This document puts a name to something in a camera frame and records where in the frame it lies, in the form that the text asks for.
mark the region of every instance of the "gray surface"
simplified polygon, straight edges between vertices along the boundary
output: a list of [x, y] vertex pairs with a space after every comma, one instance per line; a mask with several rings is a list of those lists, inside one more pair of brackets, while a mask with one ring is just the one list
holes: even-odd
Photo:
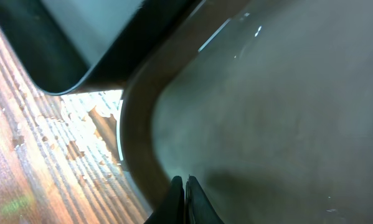
[[42, 0], [89, 65], [97, 63], [143, 0]]
[[165, 89], [153, 142], [226, 223], [373, 223], [373, 0], [252, 3]]

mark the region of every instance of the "wooden surface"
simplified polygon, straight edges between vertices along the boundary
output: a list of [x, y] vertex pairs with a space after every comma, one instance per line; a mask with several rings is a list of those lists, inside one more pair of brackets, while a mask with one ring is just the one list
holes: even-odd
[[120, 95], [44, 95], [0, 33], [0, 223], [144, 222], [118, 164]]

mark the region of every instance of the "wooden table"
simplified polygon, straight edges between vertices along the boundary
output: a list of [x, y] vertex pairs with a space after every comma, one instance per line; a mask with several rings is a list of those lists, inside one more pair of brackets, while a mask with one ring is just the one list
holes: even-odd
[[121, 91], [47, 96], [0, 33], [0, 223], [143, 223], [118, 163]]

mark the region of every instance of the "black object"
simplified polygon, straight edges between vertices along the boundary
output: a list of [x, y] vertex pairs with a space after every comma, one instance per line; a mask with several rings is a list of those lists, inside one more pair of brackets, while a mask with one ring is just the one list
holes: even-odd
[[189, 176], [186, 182], [186, 209], [184, 203], [182, 179], [176, 176], [163, 203], [145, 224], [183, 224], [184, 220], [187, 224], [223, 224], [194, 176]]
[[145, 1], [92, 67], [38, 0], [0, 0], [0, 27], [31, 80], [46, 93], [107, 90], [122, 87], [193, 2]]

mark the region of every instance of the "curved edge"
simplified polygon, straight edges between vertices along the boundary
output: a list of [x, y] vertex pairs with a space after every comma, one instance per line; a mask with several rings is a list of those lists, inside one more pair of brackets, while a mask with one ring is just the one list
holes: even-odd
[[[123, 100], [120, 100], [120, 102], [118, 103], [118, 111], [120, 112], [120, 115], [121, 115], [122, 104], [123, 104]], [[125, 176], [125, 179], [126, 179], [127, 183], [130, 185], [133, 193], [135, 194], [136, 199], [141, 204], [142, 209], [148, 215], [151, 215], [153, 211], [152, 211], [151, 207], [149, 206], [149, 203], [143, 197], [143, 194], [142, 194], [141, 190], [139, 189], [139, 187], [135, 184], [130, 172], [128, 172], [128, 170], [126, 169], [126, 167], [127, 167], [126, 161], [124, 160], [123, 153], [122, 153], [122, 150], [121, 150], [120, 133], [121, 133], [120, 120], [118, 119], [117, 124], [116, 124], [116, 139], [117, 139], [117, 149], [118, 149], [118, 154], [120, 156], [120, 164], [121, 164], [122, 171], [124, 173], [124, 176]]]
[[151, 117], [156, 101], [212, 34], [248, 2], [197, 1], [184, 13], [183, 22], [168, 40], [127, 83], [120, 115], [121, 152], [133, 180], [153, 209], [160, 206], [170, 186], [153, 151]]

